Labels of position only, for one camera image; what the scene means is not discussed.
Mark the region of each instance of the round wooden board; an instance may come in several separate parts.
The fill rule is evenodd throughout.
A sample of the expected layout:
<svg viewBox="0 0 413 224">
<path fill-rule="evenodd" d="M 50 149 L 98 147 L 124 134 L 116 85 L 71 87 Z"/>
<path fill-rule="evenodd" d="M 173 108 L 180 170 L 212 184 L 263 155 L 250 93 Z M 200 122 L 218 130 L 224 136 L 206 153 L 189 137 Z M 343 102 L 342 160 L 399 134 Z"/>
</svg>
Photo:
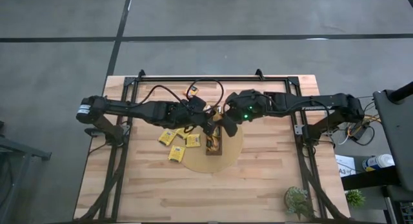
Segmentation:
<svg viewBox="0 0 413 224">
<path fill-rule="evenodd" d="M 191 134 L 200 134 L 200 147 L 187 147 L 182 159 L 182 164 L 194 172 L 200 173 L 215 173 L 233 165 L 239 157 L 243 148 L 243 131 L 238 125 L 237 134 L 234 137 L 229 137 L 222 128 L 222 156 L 207 156 L 207 137 L 202 132 L 201 127 L 195 128 Z M 185 141 L 176 136 L 172 142 L 175 146 L 185 146 Z"/>
</svg>

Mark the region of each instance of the black cable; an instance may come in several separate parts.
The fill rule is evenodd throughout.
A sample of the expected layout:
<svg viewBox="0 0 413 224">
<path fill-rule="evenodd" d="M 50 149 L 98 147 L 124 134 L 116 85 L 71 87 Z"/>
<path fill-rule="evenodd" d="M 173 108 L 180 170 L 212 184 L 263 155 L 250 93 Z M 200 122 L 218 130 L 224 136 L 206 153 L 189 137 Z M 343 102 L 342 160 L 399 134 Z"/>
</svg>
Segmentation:
<svg viewBox="0 0 413 224">
<path fill-rule="evenodd" d="M 183 132 L 187 134 L 187 133 L 193 131 L 193 129 L 195 129 L 195 126 L 189 126 L 189 127 L 185 127 L 185 128 L 183 129 Z"/>
<path fill-rule="evenodd" d="M 372 107 L 370 107 L 370 108 L 366 109 L 366 110 L 365 110 L 365 112 L 366 112 L 366 111 L 369 111 L 370 109 L 375 108 L 375 107 L 376 107 L 376 106 L 375 106 L 375 105 L 373 105 Z"/>
<path fill-rule="evenodd" d="M 327 143 L 331 143 L 331 144 L 335 145 L 333 142 L 330 142 L 330 141 L 323 141 L 323 140 L 319 140 L 319 141 L 327 142 Z M 316 155 L 316 148 L 315 148 L 314 146 L 312 146 L 312 148 L 313 148 L 313 150 L 314 150 L 314 155 Z M 360 171 L 360 170 L 353 169 L 353 168 L 351 168 L 351 167 L 349 167 L 349 166 L 347 166 L 347 165 L 344 165 L 344 164 L 341 164 L 341 163 L 338 163 L 338 162 L 337 162 L 337 164 L 338 164 L 338 165 L 341 165 L 341 166 L 344 166 L 344 167 L 347 167 L 347 168 L 349 168 L 349 169 L 351 169 L 351 170 L 353 170 L 353 171 L 355 171 L 355 172 L 362 172 L 362 171 Z"/>
<path fill-rule="evenodd" d="M 218 99 L 217 103 L 216 103 L 215 105 L 211 106 L 210 108 L 206 109 L 206 110 L 202 110 L 202 111 L 192 110 L 190 107 L 188 107 L 187 104 L 185 104 L 185 103 L 183 102 L 183 100 L 182 100 L 181 98 L 179 98 L 179 97 L 176 95 L 176 93 L 174 93 L 173 91 L 171 91 L 171 89 L 169 89 L 169 88 L 167 88 L 167 87 L 165 87 L 165 86 L 163 86 L 163 85 L 155 85 L 155 86 L 149 91 L 148 95 L 146 95 L 146 97 L 143 98 L 142 101 L 140 101 L 139 103 L 136 103 L 136 104 L 134 104 L 134 105 L 130 105 L 129 108 L 134 108 L 134 107 L 138 107 L 139 105 L 142 105 L 142 104 L 149 98 L 149 96 L 154 92 L 154 90 L 155 90 L 156 88 L 163 88 L 163 89 L 165 89 L 166 91 L 168 91 L 170 94 L 172 94 L 172 95 L 173 95 L 186 109 L 188 109 L 189 111 L 191 111 L 191 112 L 193 112 L 193 113 L 196 113 L 196 114 L 202 114 L 202 113 L 208 112 L 209 110 L 212 110 L 212 109 L 216 108 L 216 107 L 218 106 L 218 104 L 221 102 L 222 97 L 224 96 L 224 87 L 223 87 L 223 85 L 221 84 L 221 82 L 219 82 L 219 81 L 216 80 L 216 79 L 209 78 L 209 77 L 203 77 L 203 78 L 199 78 L 199 79 L 195 80 L 195 81 L 191 84 L 190 88 L 191 88 L 195 83 L 197 83 L 198 81 L 201 81 L 201 80 L 215 81 L 215 82 L 218 83 L 219 86 L 221 87 L 221 96 L 220 96 L 220 98 Z"/>
<path fill-rule="evenodd" d="M 333 145 L 333 149 L 336 148 L 336 143 L 333 142 L 333 141 L 325 141 L 325 140 L 318 140 L 318 139 L 316 139 L 316 140 L 317 140 L 317 141 L 320 141 L 320 142 L 323 142 L 323 143 L 331 143 L 331 144 Z"/>
<path fill-rule="evenodd" d="M 7 163 L 8 163 L 8 172 L 9 172 L 9 175 L 10 175 L 10 186 L 9 186 L 9 188 L 8 188 L 8 190 L 7 190 L 7 193 L 6 193 L 5 198 L 3 198 L 3 200 L 0 201 L 0 209 L 1 209 L 1 207 L 5 204 L 7 198 L 8 198 L 8 196 L 9 196 L 9 194 L 10 194 L 10 191 L 12 190 L 13 184 L 14 184 L 14 182 L 13 182 L 13 173 L 12 173 L 12 163 L 10 162 L 10 159 L 9 159 L 8 156 L 6 156 L 6 161 L 7 161 Z"/>
<path fill-rule="evenodd" d="M 374 136 L 375 136 L 375 131 L 374 131 L 374 128 L 373 127 L 371 127 L 371 126 L 368 126 L 367 128 L 371 128 L 372 129 L 372 131 L 373 131 L 373 135 L 372 135 L 372 138 L 367 142 L 367 143 L 359 143 L 358 141 L 356 141 L 356 140 L 353 140 L 353 139 L 351 139 L 351 140 L 353 140 L 355 143 L 357 143 L 358 145 L 361 145 L 361 146 L 367 146 L 367 145 L 369 145 L 372 141 L 373 141 L 373 139 L 374 139 Z"/>
<path fill-rule="evenodd" d="M 219 103 L 221 102 L 222 97 L 224 96 L 224 86 L 221 84 L 221 82 L 219 82 L 218 80 L 216 80 L 216 79 L 214 79 L 214 78 L 202 77 L 202 78 L 199 78 L 199 79 L 195 80 L 194 82 L 192 82 L 192 84 L 189 86 L 189 88 L 188 88 L 188 90 L 187 90 L 187 92 L 186 92 L 186 94 L 185 94 L 185 95 L 186 95 L 186 98 L 187 98 L 188 100 L 189 100 L 189 97 L 188 97 L 188 92 L 189 92 L 189 90 L 192 88 L 192 86 L 194 86 L 194 85 L 195 85 L 197 82 L 199 82 L 199 81 L 215 81 L 216 83 L 218 83 L 219 86 L 221 87 L 221 96 L 219 97 L 219 99 L 218 99 L 217 103 L 215 103 L 215 105 L 212 105 L 210 108 L 208 108 L 208 109 L 206 109 L 206 110 L 204 110 L 204 111 L 202 111 L 202 112 L 190 110 L 191 112 L 194 112 L 194 113 L 196 113 L 196 114 L 202 114 L 202 113 L 204 113 L 204 112 L 208 112 L 208 111 L 210 111 L 210 110 L 215 109 L 215 108 L 219 105 Z"/>
<path fill-rule="evenodd" d="M 108 144 L 108 143 L 105 143 L 105 144 L 101 145 L 100 147 L 96 147 L 95 149 L 91 150 L 91 151 L 88 153 L 88 156 L 89 156 L 92 152 L 94 152 L 95 150 L 99 150 L 100 148 L 106 146 L 107 144 Z"/>
<path fill-rule="evenodd" d="M 304 146 L 304 147 L 307 148 L 307 152 L 308 152 L 308 155 L 307 155 L 307 156 L 303 154 L 304 157 L 306 157 L 306 158 L 309 158 L 309 157 L 310 157 L 309 149 L 312 149 L 312 155 L 313 155 L 313 156 L 316 155 L 317 150 L 316 150 L 316 148 L 315 148 L 314 146 L 311 146 L 311 147 L 309 147 L 309 146 Z"/>
<path fill-rule="evenodd" d="M 371 104 L 374 104 L 374 101 L 370 102 L 366 107 L 364 108 L 364 112 L 366 112 L 367 107 L 369 107 Z"/>
</svg>

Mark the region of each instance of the label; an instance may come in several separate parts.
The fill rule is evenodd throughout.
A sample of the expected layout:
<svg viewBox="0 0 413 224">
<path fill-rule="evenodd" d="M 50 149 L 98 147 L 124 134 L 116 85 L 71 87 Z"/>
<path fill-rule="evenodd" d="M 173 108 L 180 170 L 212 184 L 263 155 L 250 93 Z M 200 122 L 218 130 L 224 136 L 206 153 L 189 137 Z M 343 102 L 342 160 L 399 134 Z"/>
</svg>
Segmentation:
<svg viewBox="0 0 413 224">
<path fill-rule="evenodd" d="M 90 109 L 90 105 L 80 105 L 79 109 Z"/>
<path fill-rule="evenodd" d="M 79 109 L 77 111 L 78 114 L 89 114 L 89 110 Z"/>
<path fill-rule="evenodd" d="M 366 172 L 371 172 L 373 170 L 380 169 L 380 166 L 377 162 L 377 157 L 373 157 L 370 159 L 365 159 L 363 161 L 363 168 L 366 170 Z"/>
</svg>

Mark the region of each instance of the potted plant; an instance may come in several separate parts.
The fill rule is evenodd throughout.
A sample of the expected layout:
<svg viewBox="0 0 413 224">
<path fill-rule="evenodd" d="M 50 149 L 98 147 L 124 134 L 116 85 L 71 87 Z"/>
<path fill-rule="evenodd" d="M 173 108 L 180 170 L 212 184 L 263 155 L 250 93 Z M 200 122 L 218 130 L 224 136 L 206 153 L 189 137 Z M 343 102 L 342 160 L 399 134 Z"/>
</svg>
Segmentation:
<svg viewBox="0 0 413 224">
<path fill-rule="evenodd" d="M 301 188 L 288 188 L 284 194 L 284 204 L 287 207 L 287 213 L 297 214 L 298 220 L 301 220 L 301 215 L 306 218 L 313 218 L 314 210 L 307 194 L 308 192 Z"/>
<path fill-rule="evenodd" d="M 347 203 L 352 207 L 358 208 L 364 205 L 365 197 L 360 190 L 349 190 L 346 192 Z"/>
</svg>

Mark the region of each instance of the small box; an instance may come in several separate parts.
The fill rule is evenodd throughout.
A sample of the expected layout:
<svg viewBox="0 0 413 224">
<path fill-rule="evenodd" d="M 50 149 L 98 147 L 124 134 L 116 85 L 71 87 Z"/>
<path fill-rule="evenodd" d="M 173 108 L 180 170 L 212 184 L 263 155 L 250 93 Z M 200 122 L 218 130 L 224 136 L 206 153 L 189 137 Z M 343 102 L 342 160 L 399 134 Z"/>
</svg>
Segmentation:
<svg viewBox="0 0 413 224">
<path fill-rule="evenodd" d="M 180 137 L 181 139 L 186 139 L 186 137 L 188 137 L 188 135 L 191 133 L 191 131 L 194 129 L 192 128 L 188 133 L 184 132 L 185 128 L 179 128 L 175 131 L 175 133 L 178 135 L 178 137 Z"/>
<path fill-rule="evenodd" d="M 192 86 L 190 88 L 187 88 L 184 91 L 184 95 L 186 96 L 186 94 L 188 94 L 188 97 L 193 97 L 194 95 L 196 95 L 199 92 L 199 89 L 195 86 Z"/>
<path fill-rule="evenodd" d="M 201 146 L 201 138 L 199 134 L 190 134 L 185 139 L 186 147 L 200 147 Z"/>
<path fill-rule="evenodd" d="M 222 156 L 221 127 L 216 127 L 212 136 L 206 137 L 206 154 L 208 156 Z"/>
<path fill-rule="evenodd" d="M 168 159 L 170 161 L 180 163 L 182 161 L 184 152 L 185 152 L 185 147 L 172 146 L 169 152 Z"/>
<path fill-rule="evenodd" d="M 162 133 L 161 137 L 157 139 L 160 143 L 164 144 L 165 146 L 169 146 L 169 144 L 174 140 L 176 133 L 171 130 L 166 130 Z"/>
</svg>

